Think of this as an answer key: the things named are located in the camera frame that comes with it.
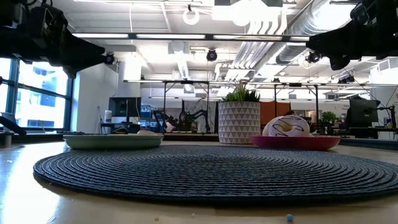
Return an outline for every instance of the light green plate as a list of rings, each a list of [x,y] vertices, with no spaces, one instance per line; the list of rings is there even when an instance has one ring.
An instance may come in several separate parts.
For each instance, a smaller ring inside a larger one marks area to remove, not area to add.
[[[143,136],[137,134],[70,135],[63,136],[67,146],[73,149],[142,149],[158,147],[163,135]]]

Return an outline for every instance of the security camera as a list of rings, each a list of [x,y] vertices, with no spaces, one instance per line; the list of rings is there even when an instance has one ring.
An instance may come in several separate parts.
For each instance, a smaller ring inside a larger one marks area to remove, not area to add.
[[[114,53],[113,52],[107,52],[106,56],[105,56],[105,64],[107,65],[112,65],[115,64],[116,60],[114,57]]]
[[[215,49],[210,49],[209,52],[207,53],[207,61],[209,62],[214,62],[215,60],[217,60],[217,53]]]

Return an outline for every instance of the pink plate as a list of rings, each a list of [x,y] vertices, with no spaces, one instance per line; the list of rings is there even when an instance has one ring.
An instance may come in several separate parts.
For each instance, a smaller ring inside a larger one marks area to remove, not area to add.
[[[274,137],[250,136],[250,140],[258,147],[274,149],[301,149],[326,151],[337,146],[341,137],[314,136],[314,137]]]

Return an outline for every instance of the wooden table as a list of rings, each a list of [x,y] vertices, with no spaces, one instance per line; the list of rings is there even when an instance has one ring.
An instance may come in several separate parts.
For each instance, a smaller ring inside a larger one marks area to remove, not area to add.
[[[398,223],[398,195],[324,207],[221,209],[137,203],[38,184],[32,176],[33,164],[66,150],[62,142],[0,149],[0,223],[286,223],[288,213],[294,215],[295,224]],[[398,164],[396,151],[349,146],[338,146],[333,151]]]

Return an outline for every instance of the plate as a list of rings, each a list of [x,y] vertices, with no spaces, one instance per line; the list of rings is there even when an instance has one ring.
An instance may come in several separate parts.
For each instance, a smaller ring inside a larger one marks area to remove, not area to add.
[[[250,140],[258,147],[274,149],[301,149],[326,151],[338,145],[339,136],[314,136],[314,137],[275,137],[275,136],[250,136]]]
[[[160,146],[163,140],[163,135],[66,135],[63,137],[63,139],[65,140],[67,146],[73,149],[142,149]]]

